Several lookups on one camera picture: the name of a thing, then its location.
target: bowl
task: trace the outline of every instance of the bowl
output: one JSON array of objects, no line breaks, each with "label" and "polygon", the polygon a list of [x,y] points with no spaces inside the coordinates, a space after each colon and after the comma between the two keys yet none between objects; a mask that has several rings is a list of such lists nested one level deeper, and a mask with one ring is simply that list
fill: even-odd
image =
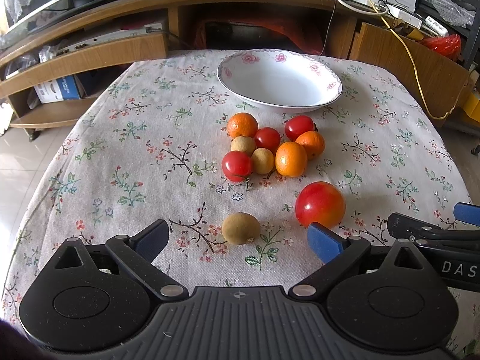
[{"label": "bowl", "polygon": [[240,51],[218,66],[227,90],[248,104],[279,113],[304,113],[332,104],[342,82],[327,66],[296,52],[255,49]]}]

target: tomato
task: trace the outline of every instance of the tomato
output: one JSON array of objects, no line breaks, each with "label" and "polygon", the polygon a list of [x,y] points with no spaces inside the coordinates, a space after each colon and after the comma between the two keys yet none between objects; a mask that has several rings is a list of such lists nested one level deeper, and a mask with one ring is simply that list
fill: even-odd
[{"label": "tomato", "polygon": [[292,117],[292,119],[285,123],[285,135],[289,137],[292,142],[295,142],[304,132],[315,130],[314,121],[306,115]]},{"label": "tomato", "polygon": [[263,147],[274,154],[280,144],[280,134],[271,127],[263,127],[255,134],[255,144],[257,148]]},{"label": "tomato", "polygon": [[295,202],[295,216],[304,227],[318,222],[331,229],[342,221],[345,209],[340,191],[325,181],[307,185]]},{"label": "tomato", "polygon": [[234,183],[241,183],[251,173],[251,160],[243,151],[229,151],[222,159],[225,177]]}]

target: silver screw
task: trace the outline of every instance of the silver screw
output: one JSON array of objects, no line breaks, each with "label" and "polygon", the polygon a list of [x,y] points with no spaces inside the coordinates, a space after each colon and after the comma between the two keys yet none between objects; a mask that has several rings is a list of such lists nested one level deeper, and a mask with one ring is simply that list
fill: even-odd
[{"label": "silver screw", "polygon": [[176,297],[183,294],[183,288],[176,284],[169,284],[168,286],[160,288],[160,294],[169,298]]},{"label": "silver screw", "polygon": [[292,292],[297,296],[308,297],[314,295],[317,290],[309,284],[299,284],[292,288]]}]

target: tablecloth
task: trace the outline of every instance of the tablecloth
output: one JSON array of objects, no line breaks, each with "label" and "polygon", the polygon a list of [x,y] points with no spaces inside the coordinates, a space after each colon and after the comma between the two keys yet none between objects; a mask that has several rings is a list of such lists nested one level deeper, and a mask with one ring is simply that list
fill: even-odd
[{"label": "tablecloth", "polygon": [[[249,112],[260,127],[282,135],[293,116],[262,112],[229,93],[217,66],[231,54],[180,52],[134,63],[77,122],[22,220],[2,297],[8,321],[19,324],[22,296],[65,238],[104,243],[159,218],[171,234],[153,264],[190,291],[196,285],[288,289],[322,265],[294,213],[299,191],[313,181],[328,181],[345,197],[346,214],[335,229],[344,237],[391,245],[392,212],[458,227],[453,206],[470,198],[440,136],[393,75],[359,62],[316,57],[338,74],[343,92],[309,114],[326,149],[304,175],[225,179],[220,164],[230,149],[226,123],[233,114]],[[231,212],[254,215],[260,238],[225,243],[220,226]],[[461,312],[449,343],[455,350],[479,336],[480,316],[476,294],[453,292]]]}]

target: red plastic bag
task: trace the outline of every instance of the red plastic bag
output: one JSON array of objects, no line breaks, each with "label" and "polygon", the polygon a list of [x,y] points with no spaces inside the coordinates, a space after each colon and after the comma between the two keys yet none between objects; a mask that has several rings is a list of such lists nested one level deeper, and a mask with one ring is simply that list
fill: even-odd
[{"label": "red plastic bag", "polygon": [[420,40],[419,43],[453,61],[458,59],[462,49],[462,41],[458,34],[446,36],[445,38],[426,38]]}]

